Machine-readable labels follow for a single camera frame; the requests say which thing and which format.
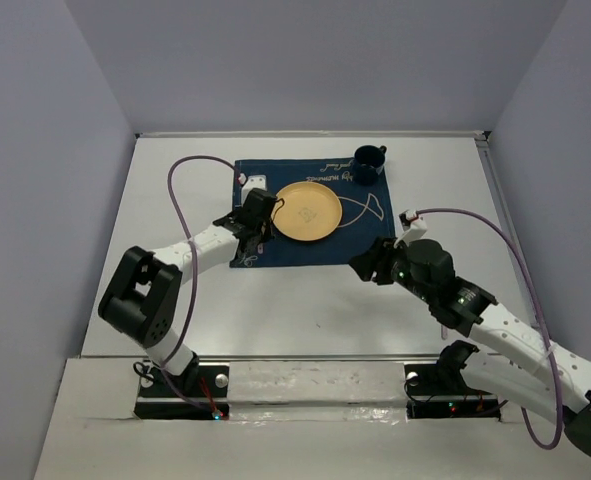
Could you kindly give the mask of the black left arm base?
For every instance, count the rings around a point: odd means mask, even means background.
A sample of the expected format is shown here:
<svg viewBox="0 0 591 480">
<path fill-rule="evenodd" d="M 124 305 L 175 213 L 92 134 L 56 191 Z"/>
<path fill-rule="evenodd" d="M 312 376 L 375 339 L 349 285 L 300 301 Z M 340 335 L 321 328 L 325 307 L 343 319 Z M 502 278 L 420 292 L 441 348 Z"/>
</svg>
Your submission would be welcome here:
<svg viewBox="0 0 591 480">
<path fill-rule="evenodd" d="M 202 363 L 194 380 L 165 373 L 149 360 L 132 364 L 138 377 L 133 414 L 141 420 L 224 421 L 229 417 L 227 398 L 230 365 Z"/>
</svg>

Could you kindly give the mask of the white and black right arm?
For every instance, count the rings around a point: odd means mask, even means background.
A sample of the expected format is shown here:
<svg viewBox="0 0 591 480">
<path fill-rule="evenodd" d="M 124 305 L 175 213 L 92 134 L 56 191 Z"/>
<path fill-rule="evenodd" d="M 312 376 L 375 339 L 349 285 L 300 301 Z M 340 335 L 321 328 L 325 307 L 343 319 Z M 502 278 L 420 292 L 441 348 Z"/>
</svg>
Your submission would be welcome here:
<svg viewBox="0 0 591 480">
<path fill-rule="evenodd" d="M 591 361 L 518 319 L 493 295 L 456 275 L 451 255 L 435 240 L 410 243 L 377 238 L 350 259 L 363 281 L 397 283 L 423 301 L 444 327 L 501 354 L 509 366 L 538 381 L 529 389 L 516 377 L 497 392 L 541 417 L 560 421 L 566 438 L 591 457 Z"/>
</svg>

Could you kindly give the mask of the tan round plate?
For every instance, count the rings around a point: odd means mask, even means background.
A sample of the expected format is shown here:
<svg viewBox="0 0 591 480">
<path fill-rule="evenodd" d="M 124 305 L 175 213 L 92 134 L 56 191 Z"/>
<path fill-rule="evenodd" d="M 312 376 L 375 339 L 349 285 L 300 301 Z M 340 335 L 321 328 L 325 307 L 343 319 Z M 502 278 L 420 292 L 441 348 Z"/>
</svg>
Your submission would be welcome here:
<svg viewBox="0 0 591 480">
<path fill-rule="evenodd" d="M 331 235 L 343 216 L 339 197 L 327 186 L 296 182 L 277 193 L 272 215 L 275 228 L 291 240 L 315 242 Z"/>
</svg>

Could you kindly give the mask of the dark blue cup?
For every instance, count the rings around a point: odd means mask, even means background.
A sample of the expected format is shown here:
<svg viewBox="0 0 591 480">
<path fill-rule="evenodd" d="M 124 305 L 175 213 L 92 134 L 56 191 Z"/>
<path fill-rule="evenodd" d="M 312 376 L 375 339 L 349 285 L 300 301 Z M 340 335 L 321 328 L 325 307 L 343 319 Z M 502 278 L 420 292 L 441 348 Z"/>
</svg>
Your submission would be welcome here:
<svg viewBox="0 0 591 480">
<path fill-rule="evenodd" d="M 353 181 L 362 186 L 376 184 L 384 170 L 386 153 L 384 145 L 364 145 L 356 149 L 351 165 Z"/>
</svg>

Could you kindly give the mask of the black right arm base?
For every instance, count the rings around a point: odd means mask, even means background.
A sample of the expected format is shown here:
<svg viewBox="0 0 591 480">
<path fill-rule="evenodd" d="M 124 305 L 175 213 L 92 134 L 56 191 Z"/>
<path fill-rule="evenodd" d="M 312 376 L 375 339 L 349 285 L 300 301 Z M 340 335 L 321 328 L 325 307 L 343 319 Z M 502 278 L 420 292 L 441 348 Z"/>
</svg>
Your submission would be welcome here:
<svg viewBox="0 0 591 480">
<path fill-rule="evenodd" d="M 445 347 L 433 363 L 404 365 L 406 413 L 411 420 L 501 418 L 506 401 L 468 387 L 462 372 L 479 348 L 457 340 Z"/>
</svg>

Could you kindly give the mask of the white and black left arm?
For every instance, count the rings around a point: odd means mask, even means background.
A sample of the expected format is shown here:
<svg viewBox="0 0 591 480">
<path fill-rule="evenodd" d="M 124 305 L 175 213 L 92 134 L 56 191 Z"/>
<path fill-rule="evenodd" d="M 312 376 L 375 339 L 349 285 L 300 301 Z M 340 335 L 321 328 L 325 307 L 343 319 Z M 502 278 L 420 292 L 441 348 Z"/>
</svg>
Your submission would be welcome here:
<svg viewBox="0 0 591 480">
<path fill-rule="evenodd" d="M 181 288 L 191 287 L 188 312 L 192 313 L 199 275 L 251 254 L 269 241 L 277 203 L 275 195 L 253 188 L 242 205 L 202 232 L 152 251 L 131 247 L 118 263 L 98 315 L 144 350 L 173 394 L 187 396 L 199 370 L 198 355 L 184 344 L 188 327 L 173 327 Z"/>
</svg>

